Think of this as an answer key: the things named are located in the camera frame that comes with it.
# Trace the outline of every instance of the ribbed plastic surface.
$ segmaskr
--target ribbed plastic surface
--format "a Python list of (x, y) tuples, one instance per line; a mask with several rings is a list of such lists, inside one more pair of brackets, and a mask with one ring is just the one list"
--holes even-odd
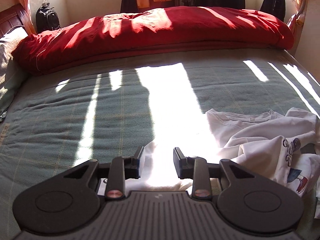
[(258, 237), (226, 224), (209, 202), (195, 201), (186, 192), (132, 192), (109, 202), (90, 225), (64, 236), (22, 232), (16, 240), (300, 240), (291, 232)]

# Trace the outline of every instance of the red shoe print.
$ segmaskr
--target red shoe print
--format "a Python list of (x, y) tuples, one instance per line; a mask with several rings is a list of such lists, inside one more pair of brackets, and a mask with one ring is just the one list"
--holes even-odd
[(303, 177), (302, 179), (300, 179), (300, 184), (299, 184), (299, 187), (297, 188), (298, 194), (302, 192), (302, 190), (304, 190), (307, 184), (308, 184), (308, 179), (306, 177)]

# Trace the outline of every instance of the pillow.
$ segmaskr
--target pillow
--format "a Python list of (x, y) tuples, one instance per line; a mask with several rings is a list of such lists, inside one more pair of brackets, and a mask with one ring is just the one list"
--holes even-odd
[(11, 55), (18, 43), (27, 36), (23, 26), (15, 26), (0, 38), (0, 114), (7, 110), (22, 82), (29, 76)]

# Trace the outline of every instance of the black coat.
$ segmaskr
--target black coat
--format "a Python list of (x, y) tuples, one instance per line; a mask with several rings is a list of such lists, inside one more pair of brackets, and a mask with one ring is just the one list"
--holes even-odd
[(272, 14), (279, 20), (284, 21), (285, 0), (263, 0), (260, 11)]

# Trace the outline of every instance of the metal bolt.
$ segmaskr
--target metal bolt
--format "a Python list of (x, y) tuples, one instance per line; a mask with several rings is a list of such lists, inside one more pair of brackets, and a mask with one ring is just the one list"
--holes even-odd
[(206, 189), (197, 189), (195, 191), (195, 196), (199, 198), (208, 197), (209, 195), (210, 195), (210, 192), (209, 190), (206, 190)]
[(120, 197), (122, 197), (122, 195), (123, 195), (123, 193), (117, 189), (109, 190), (107, 193), (108, 198), (120, 198)]

